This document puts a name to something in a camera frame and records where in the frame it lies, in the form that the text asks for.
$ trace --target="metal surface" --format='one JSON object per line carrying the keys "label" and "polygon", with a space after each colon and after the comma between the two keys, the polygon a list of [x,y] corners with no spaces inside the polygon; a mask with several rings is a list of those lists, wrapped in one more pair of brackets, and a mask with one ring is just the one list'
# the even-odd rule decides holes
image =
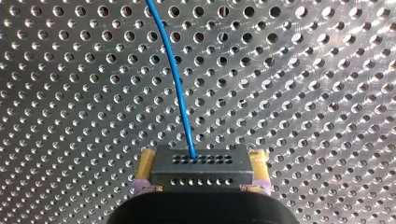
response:
{"label": "metal surface", "polygon": [[[395,222],[394,1],[156,4],[197,148],[270,151],[302,223]],[[0,52],[1,223],[105,223],[141,147],[186,147],[143,1],[0,0]]]}
{"label": "metal surface", "polygon": [[151,170],[151,184],[168,190],[241,190],[253,182],[253,168],[244,145],[233,150],[198,149],[197,160],[188,151],[159,146]]}

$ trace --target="wire insulation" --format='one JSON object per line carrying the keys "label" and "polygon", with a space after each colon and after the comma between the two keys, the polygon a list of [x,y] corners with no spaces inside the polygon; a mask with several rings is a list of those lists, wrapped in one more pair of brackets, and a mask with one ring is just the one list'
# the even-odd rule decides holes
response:
{"label": "wire insulation", "polygon": [[193,160],[195,160],[196,159],[195,146],[194,146],[194,142],[192,140],[192,133],[191,133],[190,123],[189,123],[189,117],[187,116],[187,113],[186,113],[186,105],[184,103],[184,96],[183,96],[184,91],[183,91],[183,87],[180,83],[180,77],[179,77],[179,74],[177,71],[175,55],[172,51],[172,47],[171,47],[171,43],[169,42],[168,34],[165,31],[165,27],[163,26],[163,21],[161,20],[161,17],[157,11],[157,8],[155,7],[152,0],[146,0],[146,2],[148,4],[148,9],[151,12],[151,15],[153,16],[155,23],[157,24],[158,30],[160,31],[161,37],[163,38],[163,44],[165,45],[166,54],[168,56],[169,64],[171,66],[173,78],[175,81],[177,100],[178,100],[178,108],[180,109],[180,115],[181,115],[181,119],[183,121],[184,132],[186,134],[187,144],[189,145],[190,157]]}

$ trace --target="perforated metal sheet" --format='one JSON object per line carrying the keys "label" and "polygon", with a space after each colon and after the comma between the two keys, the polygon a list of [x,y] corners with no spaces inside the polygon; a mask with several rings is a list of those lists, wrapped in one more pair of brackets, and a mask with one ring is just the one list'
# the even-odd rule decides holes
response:
{"label": "perforated metal sheet", "polygon": [[[394,223],[396,2],[157,1],[198,148],[271,152],[301,223]],[[0,223],[105,223],[186,147],[139,0],[0,0]]]}

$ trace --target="black device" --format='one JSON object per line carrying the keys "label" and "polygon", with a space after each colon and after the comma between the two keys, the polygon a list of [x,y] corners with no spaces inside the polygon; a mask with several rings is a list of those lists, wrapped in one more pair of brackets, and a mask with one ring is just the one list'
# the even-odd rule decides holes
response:
{"label": "black device", "polygon": [[152,192],[118,207],[107,224],[296,224],[274,198],[246,191]]}

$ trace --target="circular hole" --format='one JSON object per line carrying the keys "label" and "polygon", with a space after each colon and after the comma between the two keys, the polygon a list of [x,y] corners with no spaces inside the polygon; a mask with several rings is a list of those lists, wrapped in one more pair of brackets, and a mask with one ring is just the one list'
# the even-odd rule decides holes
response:
{"label": "circular hole", "polygon": [[232,29],[233,30],[237,30],[237,29],[239,29],[239,27],[241,27],[241,22],[240,21],[233,21]]}
{"label": "circular hole", "polygon": [[243,67],[248,67],[250,65],[250,59],[248,57],[244,57],[241,59],[241,65]]}
{"label": "circular hole", "polygon": [[155,32],[148,33],[148,41],[149,42],[155,42],[155,41],[157,41],[157,39],[158,39],[157,33],[155,33]]}
{"label": "circular hole", "polygon": [[87,14],[87,11],[85,10],[85,7],[78,6],[76,7],[76,15],[78,17],[84,17]]}
{"label": "circular hole", "polygon": [[125,32],[124,38],[128,42],[134,41],[134,32],[132,32],[132,31]]}
{"label": "circular hole", "polygon": [[232,183],[233,183],[233,180],[231,178],[225,180],[226,185],[231,185]]}
{"label": "circular hole", "polygon": [[90,82],[91,83],[96,84],[96,83],[99,83],[99,81],[100,81],[99,76],[97,76],[96,74],[90,75]]}
{"label": "circular hole", "polygon": [[219,41],[221,44],[224,44],[225,42],[227,42],[227,40],[228,40],[228,35],[227,35],[226,33],[224,33],[224,32],[219,33],[219,35],[218,35],[218,41]]}
{"label": "circular hole", "polygon": [[68,40],[69,37],[69,33],[67,33],[65,30],[59,32],[59,38],[61,38],[62,40]]}
{"label": "circular hole", "polygon": [[91,33],[88,31],[81,31],[81,34],[79,35],[82,40],[88,41],[91,39]]}
{"label": "circular hole", "polygon": [[123,17],[130,17],[132,15],[132,10],[130,7],[124,6],[121,8],[121,15]]}
{"label": "circular hole", "polygon": [[194,41],[195,41],[196,43],[201,43],[201,42],[203,42],[203,41],[204,41],[204,34],[202,34],[202,33],[195,33],[195,35],[194,35]]}
{"label": "circular hole", "polygon": [[271,7],[270,16],[272,18],[276,18],[276,17],[280,16],[280,8],[279,7]]}
{"label": "circular hole", "polygon": [[203,78],[197,78],[197,79],[195,79],[194,84],[196,87],[202,87],[202,86],[204,86],[205,81]]}
{"label": "circular hole", "polygon": [[56,6],[52,9],[52,13],[56,17],[62,17],[64,15],[64,9]]}
{"label": "circular hole", "polygon": [[114,54],[107,54],[106,60],[108,63],[115,63],[117,61],[117,57]]}
{"label": "circular hole", "polygon": [[267,36],[267,41],[270,44],[275,44],[277,42],[278,38],[277,38],[277,34],[271,33]]}
{"label": "circular hole", "polygon": [[181,35],[180,35],[179,32],[173,32],[173,33],[171,34],[171,40],[172,40],[172,42],[174,42],[174,43],[177,43],[178,41],[180,41],[180,38],[181,38]]}
{"label": "circular hole", "polygon": [[36,7],[36,6],[32,7],[31,12],[32,12],[32,15],[34,15],[36,17],[39,17],[39,16],[41,16],[43,14],[43,11],[41,10],[41,7]]}
{"label": "circular hole", "polygon": [[131,63],[131,64],[137,63],[138,62],[137,56],[134,55],[134,54],[128,55],[128,62]]}
{"label": "circular hole", "polygon": [[226,81],[225,79],[220,78],[220,79],[218,80],[218,87],[223,88],[223,87],[225,87],[226,85],[227,85],[227,81]]}
{"label": "circular hole", "polygon": [[170,7],[169,8],[169,16],[171,16],[172,18],[178,17],[178,15],[180,14],[180,11],[178,10],[178,7]]}
{"label": "circular hole", "polygon": [[230,54],[232,56],[234,56],[235,54],[237,54],[239,52],[239,47],[238,46],[231,46],[230,47]]}
{"label": "circular hole", "polygon": [[105,41],[110,41],[110,40],[113,39],[113,34],[111,34],[111,32],[109,32],[109,31],[103,31],[103,32],[102,32],[102,38],[103,38]]}
{"label": "circular hole", "polygon": [[108,16],[108,8],[105,6],[100,6],[98,8],[98,14],[100,17],[107,17]]}
{"label": "circular hole", "polygon": [[245,33],[242,35],[242,41],[245,44],[250,43],[253,40],[253,35],[251,35],[251,33]]}
{"label": "circular hole", "polygon": [[295,12],[297,18],[303,18],[308,14],[308,9],[306,9],[305,7],[298,7],[296,12]]}
{"label": "circular hole", "polygon": [[110,82],[113,84],[119,84],[120,83],[120,77],[116,75],[112,75],[110,77]]}
{"label": "circular hole", "polygon": [[227,58],[226,58],[226,57],[219,57],[219,58],[218,58],[218,65],[219,65],[219,66],[225,66],[225,65],[227,65]]}
{"label": "circular hole", "polygon": [[204,64],[204,57],[202,56],[198,56],[194,59],[194,62],[197,66],[201,66],[202,64]]}
{"label": "circular hole", "polygon": [[244,15],[246,18],[252,18],[254,15],[254,7],[245,7]]}
{"label": "circular hole", "polygon": [[111,25],[114,29],[119,29],[121,27],[121,22],[119,20],[114,20],[113,22],[111,22]]}
{"label": "circular hole", "polygon": [[220,7],[219,8],[219,16],[221,18],[226,18],[229,13],[230,13],[230,10],[227,7]]}
{"label": "circular hole", "polygon": [[274,58],[267,58],[267,59],[265,59],[265,61],[264,61],[264,64],[267,66],[267,67],[272,67],[272,66],[274,66],[275,65],[275,59]]}
{"label": "circular hole", "polygon": [[266,27],[265,21],[259,21],[256,24],[257,31],[261,31],[261,30],[265,29],[265,27]]}
{"label": "circular hole", "polygon": [[9,13],[14,17],[19,17],[21,15],[21,10],[18,7],[12,6],[9,8]]}
{"label": "circular hole", "polygon": [[195,7],[193,14],[197,18],[202,17],[204,15],[204,8],[203,7]]}
{"label": "circular hole", "polygon": [[212,53],[214,53],[216,51],[216,48],[215,48],[215,46],[207,46],[207,48],[206,48],[206,53],[207,54],[212,54]]}
{"label": "circular hole", "polygon": [[151,55],[151,57],[149,57],[149,61],[151,62],[151,64],[155,65],[160,62],[160,57],[158,57],[157,55]]}
{"label": "circular hole", "polygon": [[262,46],[257,46],[255,48],[255,51],[256,51],[256,55],[261,55],[264,53],[264,48]]}
{"label": "circular hole", "polygon": [[188,30],[192,26],[190,21],[183,21],[183,29]]}
{"label": "circular hole", "polygon": [[163,80],[162,80],[160,77],[154,77],[154,78],[151,80],[151,82],[152,82],[152,84],[153,84],[154,86],[158,86],[158,85],[160,85],[160,84],[163,82]]}

